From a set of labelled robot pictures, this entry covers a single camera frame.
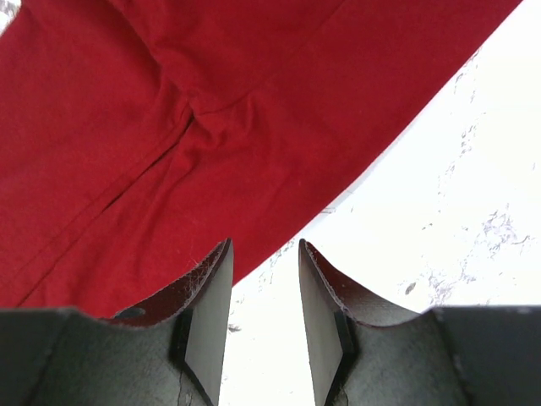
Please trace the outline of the dark red t shirt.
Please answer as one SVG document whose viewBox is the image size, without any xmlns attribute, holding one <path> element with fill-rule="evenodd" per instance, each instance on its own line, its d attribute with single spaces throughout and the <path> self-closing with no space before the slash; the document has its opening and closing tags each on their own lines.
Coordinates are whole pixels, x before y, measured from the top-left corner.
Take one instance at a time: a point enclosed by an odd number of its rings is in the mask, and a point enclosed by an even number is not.
<svg viewBox="0 0 541 406">
<path fill-rule="evenodd" d="M 245 277 L 514 1 L 24 1 L 1 36 L 1 304 L 108 316 L 232 239 Z"/>
</svg>

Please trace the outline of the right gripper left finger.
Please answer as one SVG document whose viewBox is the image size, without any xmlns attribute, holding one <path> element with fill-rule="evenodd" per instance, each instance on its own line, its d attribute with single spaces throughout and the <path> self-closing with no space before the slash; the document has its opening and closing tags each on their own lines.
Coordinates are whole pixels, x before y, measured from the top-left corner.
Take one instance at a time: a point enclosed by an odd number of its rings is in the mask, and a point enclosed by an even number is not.
<svg viewBox="0 0 541 406">
<path fill-rule="evenodd" d="M 215 405 L 233 246 L 111 319 L 74 308 L 1 312 L 4 405 Z"/>
</svg>

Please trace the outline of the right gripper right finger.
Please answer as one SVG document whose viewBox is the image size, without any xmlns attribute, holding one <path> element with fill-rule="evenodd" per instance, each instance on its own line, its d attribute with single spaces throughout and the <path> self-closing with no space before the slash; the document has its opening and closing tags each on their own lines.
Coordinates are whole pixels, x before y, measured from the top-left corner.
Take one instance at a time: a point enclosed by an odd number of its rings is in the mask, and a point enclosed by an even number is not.
<svg viewBox="0 0 541 406">
<path fill-rule="evenodd" d="M 416 313 L 298 246 L 318 405 L 537 405 L 540 309 L 444 306 Z"/>
</svg>

